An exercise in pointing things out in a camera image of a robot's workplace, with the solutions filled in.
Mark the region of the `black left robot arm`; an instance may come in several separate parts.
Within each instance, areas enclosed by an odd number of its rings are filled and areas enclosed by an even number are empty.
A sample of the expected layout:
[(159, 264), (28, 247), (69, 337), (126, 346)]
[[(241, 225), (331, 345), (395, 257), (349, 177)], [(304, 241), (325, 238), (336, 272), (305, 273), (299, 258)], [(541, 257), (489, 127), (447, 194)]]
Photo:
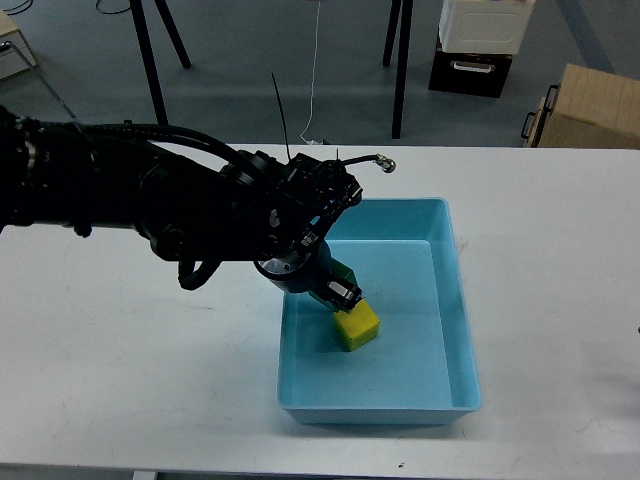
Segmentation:
[(280, 162), (171, 126), (42, 122), (1, 114), (1, 222), (57, 224), (81, 237), (131, 228), (203, 286), (250, 261), (280, 289), (350, 311), (362, 292), (326, 235), (361, 199), (340, 160)]

